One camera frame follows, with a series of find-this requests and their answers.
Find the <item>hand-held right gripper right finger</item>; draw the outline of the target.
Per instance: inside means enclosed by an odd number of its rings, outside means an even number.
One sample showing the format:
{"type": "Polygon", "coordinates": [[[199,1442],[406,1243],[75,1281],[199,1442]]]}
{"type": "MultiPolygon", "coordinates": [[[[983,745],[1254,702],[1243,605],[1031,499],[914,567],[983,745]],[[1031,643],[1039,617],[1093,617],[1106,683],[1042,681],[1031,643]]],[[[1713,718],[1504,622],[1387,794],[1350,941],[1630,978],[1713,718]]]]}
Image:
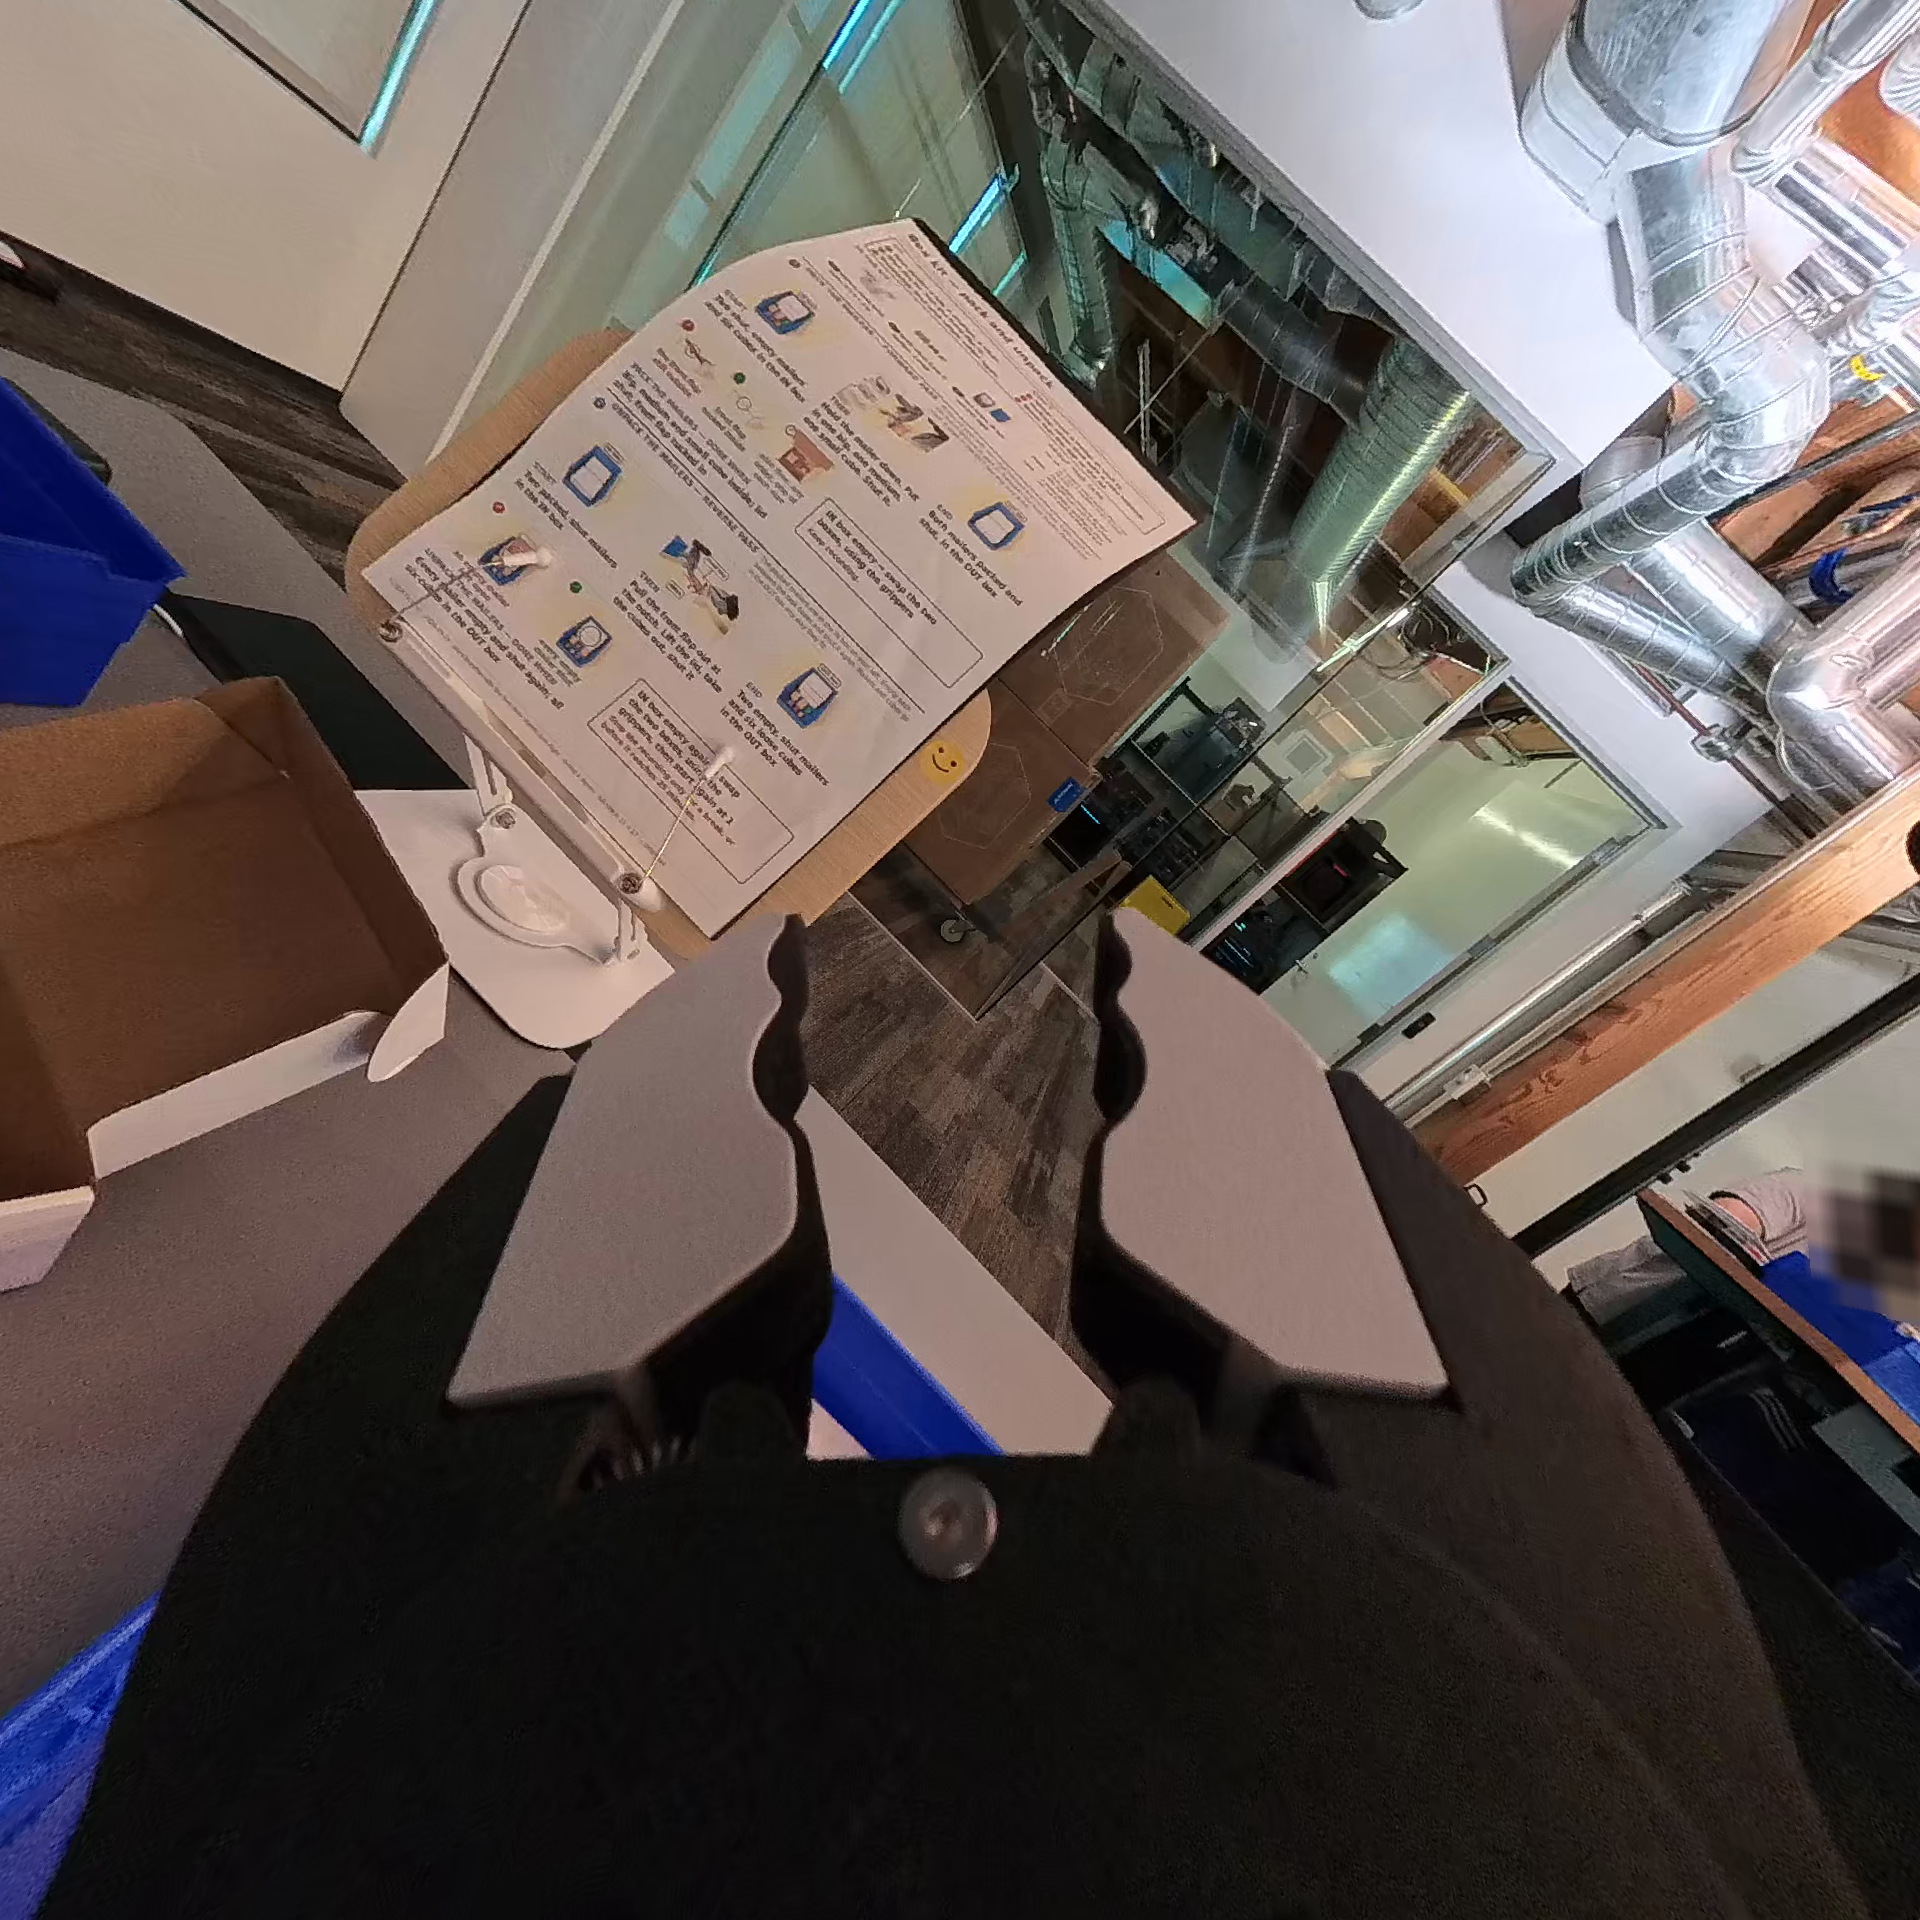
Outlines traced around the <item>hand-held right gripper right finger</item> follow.
{"type": "Polygon", "coordinates": [[[1133,906],[1096,933],[1093,1006],[1069,1318],[1106,1383],[1439,1401],[1447,1363],[1312,1047],[1133,906]]]}

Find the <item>printed instruction sheet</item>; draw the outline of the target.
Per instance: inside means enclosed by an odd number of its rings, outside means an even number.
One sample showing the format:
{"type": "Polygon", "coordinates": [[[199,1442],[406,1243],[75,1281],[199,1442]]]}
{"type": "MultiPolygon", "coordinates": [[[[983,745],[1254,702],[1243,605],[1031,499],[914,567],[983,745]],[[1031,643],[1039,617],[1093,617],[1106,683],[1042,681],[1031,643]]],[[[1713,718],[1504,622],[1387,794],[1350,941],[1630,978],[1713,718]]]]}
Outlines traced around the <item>printed instruction sheet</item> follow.
{"type": "Polygon", "coordinates": [[[914,218],[750,254],[529,403],[357,571],[551,832],[696,943],[1192,527],[914,218]]]}

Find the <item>wooden edged table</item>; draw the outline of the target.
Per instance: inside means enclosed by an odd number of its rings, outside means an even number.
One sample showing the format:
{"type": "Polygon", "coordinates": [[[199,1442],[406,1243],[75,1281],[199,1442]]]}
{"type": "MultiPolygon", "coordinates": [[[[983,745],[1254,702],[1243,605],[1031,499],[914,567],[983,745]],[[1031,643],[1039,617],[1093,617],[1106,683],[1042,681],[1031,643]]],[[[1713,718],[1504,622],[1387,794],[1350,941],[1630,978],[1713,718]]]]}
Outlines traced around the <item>wooden edged table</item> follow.
{"type": "Polygon", "coordinates": [[[1853,1384],[1833,1371],[1776,1302],[1765,1294],[1760,1266],[1747,1263],[1725,1241],[1697,1224],[1682,1205],[1653,1187],[1637,1195],[1649,1237],[1701,1285],[1715,1305],[1739,1314],[1758,1343],[1782,1371],[1784,1384],[1798,1399],[1811,1437],[1859,1485],[1874,1494],[1897,1521],[1918,1530],[1918,1451],[1880,1414],[1858,1399],[1853,1384]]]}

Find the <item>silver ventilation duct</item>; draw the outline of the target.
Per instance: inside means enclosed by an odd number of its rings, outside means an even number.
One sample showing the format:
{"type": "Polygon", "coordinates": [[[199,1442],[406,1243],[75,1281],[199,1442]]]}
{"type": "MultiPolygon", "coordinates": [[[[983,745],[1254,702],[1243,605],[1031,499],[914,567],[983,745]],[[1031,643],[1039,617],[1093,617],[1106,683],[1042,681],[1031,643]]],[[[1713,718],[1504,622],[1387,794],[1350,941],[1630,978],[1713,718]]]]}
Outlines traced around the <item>silver ventilation duct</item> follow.
{"type": "Polygon", "coordinates": [[[1527,86],[1527,152],[1618,231],[1642,345],[1709,464],[1782,473],[1837,397],[1915,397],[1915,193],[1818,123],[1888,66],[1915,117],[1915,5],[1574,5],[1527,86]]]}
{"type": "Polygon", "coordinates": [[[1837,808],[1915,769],[1915,539],[1823,622],[1705,521],[1649,523],[1667,451],[1664,414],[1632,423],[1578,477],[1578,511],[1527,543],[1515,598],[1607,655],[1734,703],[1782,771],[1837,808]]]}

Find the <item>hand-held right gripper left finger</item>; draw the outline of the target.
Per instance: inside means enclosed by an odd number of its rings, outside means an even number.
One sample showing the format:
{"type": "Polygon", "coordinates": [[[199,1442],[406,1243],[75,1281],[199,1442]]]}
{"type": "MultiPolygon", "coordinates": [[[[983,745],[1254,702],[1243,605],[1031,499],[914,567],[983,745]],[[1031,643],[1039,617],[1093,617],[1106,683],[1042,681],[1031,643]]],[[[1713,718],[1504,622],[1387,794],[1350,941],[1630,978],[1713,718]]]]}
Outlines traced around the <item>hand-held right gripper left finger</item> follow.
{"type": "Polygon", "coordinates": [[[800,1106],[806,926],[753,917],[650,986],[566,1080],[447,1381],[461,1410],[810,1407],[831,1254],[800,1106]]]}

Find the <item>white sign stand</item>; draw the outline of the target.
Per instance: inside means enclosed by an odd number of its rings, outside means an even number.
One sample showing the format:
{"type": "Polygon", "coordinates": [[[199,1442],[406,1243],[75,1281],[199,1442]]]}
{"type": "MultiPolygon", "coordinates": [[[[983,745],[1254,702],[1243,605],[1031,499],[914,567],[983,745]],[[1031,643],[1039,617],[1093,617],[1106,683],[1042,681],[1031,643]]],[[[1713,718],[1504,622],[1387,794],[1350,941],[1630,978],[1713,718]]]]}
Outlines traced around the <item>white sign stand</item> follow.
{"type": "Polygon", "coordinates": [[[377,635],[461,741],[461,789],[360,794],[449,971],[529,1043],[595,1039],[670,976],[648,930],[656,886],[410,609],[384,607],[377,635]]]}

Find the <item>white cardboard box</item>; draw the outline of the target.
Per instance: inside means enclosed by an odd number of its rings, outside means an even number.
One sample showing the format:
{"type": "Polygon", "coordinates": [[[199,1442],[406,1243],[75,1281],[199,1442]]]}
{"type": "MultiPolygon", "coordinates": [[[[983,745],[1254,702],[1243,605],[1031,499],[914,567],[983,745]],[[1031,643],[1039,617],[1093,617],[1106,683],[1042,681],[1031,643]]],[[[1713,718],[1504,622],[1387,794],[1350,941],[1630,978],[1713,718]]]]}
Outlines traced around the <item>white cardboard box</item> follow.
{"type": "Polygon", "coordinates": [[[430,917],[291,693],[9,726],[2,1288],[45,1279],[105,1176],[443,1039],[430,917]]]}

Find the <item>glass partition wall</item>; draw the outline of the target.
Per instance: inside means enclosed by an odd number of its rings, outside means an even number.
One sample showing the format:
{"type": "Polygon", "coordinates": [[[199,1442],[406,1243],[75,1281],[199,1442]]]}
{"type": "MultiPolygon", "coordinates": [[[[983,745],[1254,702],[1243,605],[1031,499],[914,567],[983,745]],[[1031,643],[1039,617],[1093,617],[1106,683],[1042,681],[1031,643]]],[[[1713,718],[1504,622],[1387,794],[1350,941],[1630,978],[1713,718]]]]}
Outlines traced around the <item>glass partition wall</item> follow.
{"type": "Polygon", "coordinates": [[[968,1014],[1152,875],[1265,990],[1398,873],[1385,785],[1501,669],[1422,585],[1530,450],[1087,5],[671,5],[463,408],[735,258],[914,217],[1192,513],[1010,669],[858,889],[968,1014]]]}

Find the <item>wooden ceiling beam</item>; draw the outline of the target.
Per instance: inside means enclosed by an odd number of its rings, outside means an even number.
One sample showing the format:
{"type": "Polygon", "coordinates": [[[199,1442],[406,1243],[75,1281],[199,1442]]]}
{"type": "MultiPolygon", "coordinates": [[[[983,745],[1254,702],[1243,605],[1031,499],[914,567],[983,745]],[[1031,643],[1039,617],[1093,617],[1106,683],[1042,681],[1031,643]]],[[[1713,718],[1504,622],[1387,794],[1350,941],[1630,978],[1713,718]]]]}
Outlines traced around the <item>wooden ceiling beam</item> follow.
{"type": "Polygon", "coordinates": [[[1905,769],[1739,894],[1638,960],[1615,992],[1411,1133],[1463,1184],[1879,913],[1915,883],[1918,771],[1905,769]]]}

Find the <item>black mat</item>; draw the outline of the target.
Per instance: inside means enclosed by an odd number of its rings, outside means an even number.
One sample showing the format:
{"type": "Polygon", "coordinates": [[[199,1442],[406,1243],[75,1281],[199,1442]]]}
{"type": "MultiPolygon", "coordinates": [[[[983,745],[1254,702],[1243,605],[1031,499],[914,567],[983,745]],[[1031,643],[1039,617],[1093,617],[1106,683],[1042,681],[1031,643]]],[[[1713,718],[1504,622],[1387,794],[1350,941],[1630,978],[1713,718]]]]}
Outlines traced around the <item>black mat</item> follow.
{"type": "Polygon", "coordinates": [[[281,681],[357,791],[466,783],[311,622],[167,592],[157,611],[215,681],[281,681]]]}

